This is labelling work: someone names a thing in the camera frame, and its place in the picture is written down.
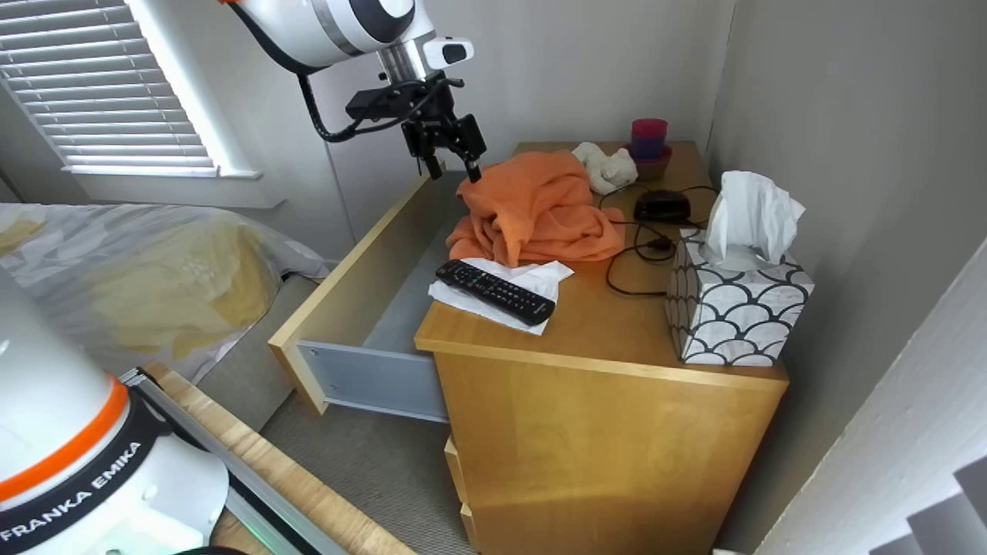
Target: drawer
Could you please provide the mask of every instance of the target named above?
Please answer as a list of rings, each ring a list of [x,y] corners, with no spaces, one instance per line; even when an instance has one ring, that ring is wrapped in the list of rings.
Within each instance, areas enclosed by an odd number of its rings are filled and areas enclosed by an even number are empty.
[[[297,392],[329,404],[445,421],[429,354],[413,333],[429,282],[446,259],[445,236],[461,215],[455,175],[425,179],[397,201],[270,335]]]
[[[453,437],[445,441],[445,466],[450,469],[459,503],[469,505],[461,463],[459,463],[459,449],[455,449]]]

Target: orange towel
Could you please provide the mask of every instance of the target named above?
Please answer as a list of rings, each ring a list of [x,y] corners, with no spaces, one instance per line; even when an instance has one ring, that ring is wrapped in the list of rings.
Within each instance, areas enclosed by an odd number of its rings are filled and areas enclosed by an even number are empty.
[[[469,215],[446,236],[450,257],[502,266],[597,262],[623,248],[621,209],[592,204],[590,175],[568,151],[525,151],[461,182]]]

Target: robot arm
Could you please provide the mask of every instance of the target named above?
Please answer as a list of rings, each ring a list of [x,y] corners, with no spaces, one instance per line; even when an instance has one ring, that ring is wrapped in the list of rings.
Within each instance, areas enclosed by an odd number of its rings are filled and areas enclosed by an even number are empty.
[[[435,149],[461,157],[474,182],[479,157],[487,151],[471,114],[455,116],[453,87],[445,68],[471,59],[461,37],[437,37],[416,0],[230,0],[230,10],[261,48],[298,78],[312,122],[324,141],[344,141],[387,125],[403,128],[407,151],[431,175],[441,175]],[[387,87],[359,89],[344,105],[350,122],[329,132],[320,122],[309,73],[343,59],[375,51]]]

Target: wooden nightstand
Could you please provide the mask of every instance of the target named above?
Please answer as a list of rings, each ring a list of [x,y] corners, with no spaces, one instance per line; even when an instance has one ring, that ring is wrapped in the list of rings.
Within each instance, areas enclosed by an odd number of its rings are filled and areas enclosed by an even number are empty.
[[[700,154],[674,145],[661,182],[606,205],[694,186],[708,186]],[[704,218],[711,195],[694,201]],[[666,271],[626,257],[613,277],[661,290]],[[431,301],[416,347],[437,366],[445,452],[485,555],[708,555],[785,387],[778,366],[682,366],[661,300],[613,293],[606,266],[562,281],[544,335]]]

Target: remote control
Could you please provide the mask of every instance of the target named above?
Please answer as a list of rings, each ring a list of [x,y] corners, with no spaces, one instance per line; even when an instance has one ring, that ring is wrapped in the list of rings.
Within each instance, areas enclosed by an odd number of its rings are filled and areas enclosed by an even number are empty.
[[[535,297],[489,271],[464,266],[461,259],[450,259],[437,266],[435,277],[445,281],[446,285],[471,293],[487,306],[497,306],[500,312],[525,320],[526,326],[550,320],[550,315],[554,312],[554,301],[550,301],[544,297]]]

